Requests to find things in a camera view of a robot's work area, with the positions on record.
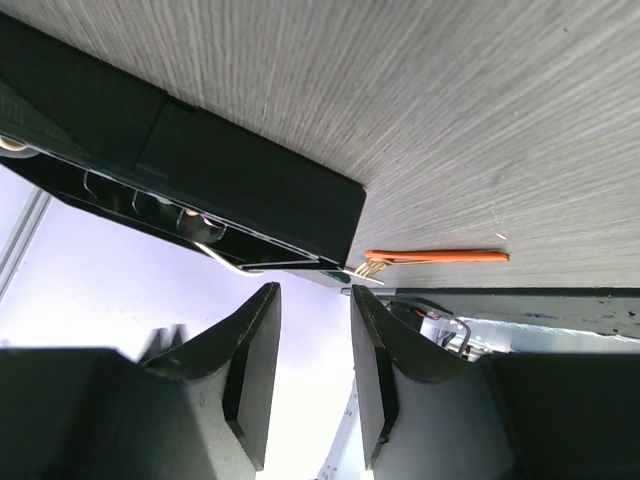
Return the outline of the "orange plastic utensil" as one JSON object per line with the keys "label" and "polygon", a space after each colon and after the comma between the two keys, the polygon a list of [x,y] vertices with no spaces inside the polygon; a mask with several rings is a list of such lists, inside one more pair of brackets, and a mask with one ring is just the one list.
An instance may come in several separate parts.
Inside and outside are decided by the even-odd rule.
{"label": "orange plastic utensil", "polygon": [[510,259],[507,253],[484,250],[366,250],[364,255],[368,260],[407,265],[428,263],[506,262]]}

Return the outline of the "gold fork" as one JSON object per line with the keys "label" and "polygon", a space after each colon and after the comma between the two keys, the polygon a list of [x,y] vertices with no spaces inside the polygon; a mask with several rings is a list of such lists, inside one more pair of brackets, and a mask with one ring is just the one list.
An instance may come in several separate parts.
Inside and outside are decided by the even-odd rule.
{"label": "gold fork", "polygon": [[402,260],[392,258],[373,257],[368,258],[354,271],[355,276],[373,278],[378,272],[390,266],[411,266],[427,264],[426,260]]}

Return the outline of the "black utensil tray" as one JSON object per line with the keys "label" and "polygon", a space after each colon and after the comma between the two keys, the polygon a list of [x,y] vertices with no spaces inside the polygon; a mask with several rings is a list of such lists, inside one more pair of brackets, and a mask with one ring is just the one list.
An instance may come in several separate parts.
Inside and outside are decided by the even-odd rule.
{"label": "black utensil tray", "polygon": [[341,270],[356,181],[69,46],[1,19],[8,170],[69,206],[246,272]]}

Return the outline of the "green handled fork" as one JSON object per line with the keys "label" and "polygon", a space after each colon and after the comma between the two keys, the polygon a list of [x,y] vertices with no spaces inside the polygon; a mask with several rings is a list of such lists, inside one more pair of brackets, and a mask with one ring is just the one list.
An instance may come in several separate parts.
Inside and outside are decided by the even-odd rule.
{"label": "green handled fork", "polygon": [[322,274],[343,285],[349,285],[351,283],[351,277],[341,271],[322,271]]}

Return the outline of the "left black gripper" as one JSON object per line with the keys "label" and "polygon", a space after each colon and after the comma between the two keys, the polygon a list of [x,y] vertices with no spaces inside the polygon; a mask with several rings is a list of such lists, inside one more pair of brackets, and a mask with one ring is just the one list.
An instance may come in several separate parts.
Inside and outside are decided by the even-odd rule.
{"label": "left black gripper", "polygon": [[184,342],[184,324],[174,324],[169,328],[154,329],[151,332],[139,360],[150,361],[155,357],[163,355],[164,353],[183,345]]}

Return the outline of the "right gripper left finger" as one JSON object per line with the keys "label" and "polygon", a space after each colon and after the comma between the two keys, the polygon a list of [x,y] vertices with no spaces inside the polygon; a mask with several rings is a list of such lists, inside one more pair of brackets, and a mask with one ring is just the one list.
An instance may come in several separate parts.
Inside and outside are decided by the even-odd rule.
{"label": "right gripper left finger", "polygon": [[1,352],[5,479],[252,479],[265,464],[281,289],[139,361],[111,348]]}

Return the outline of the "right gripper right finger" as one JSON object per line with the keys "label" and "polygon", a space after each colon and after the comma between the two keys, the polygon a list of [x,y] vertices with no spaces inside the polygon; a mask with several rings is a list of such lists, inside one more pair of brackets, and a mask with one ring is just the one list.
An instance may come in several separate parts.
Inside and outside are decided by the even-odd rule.
{"label": "right gripper right finger", "polygon": [[351,294],[364,463],[377,479],[635,479],[639,358],[492,353],[469,362]]}

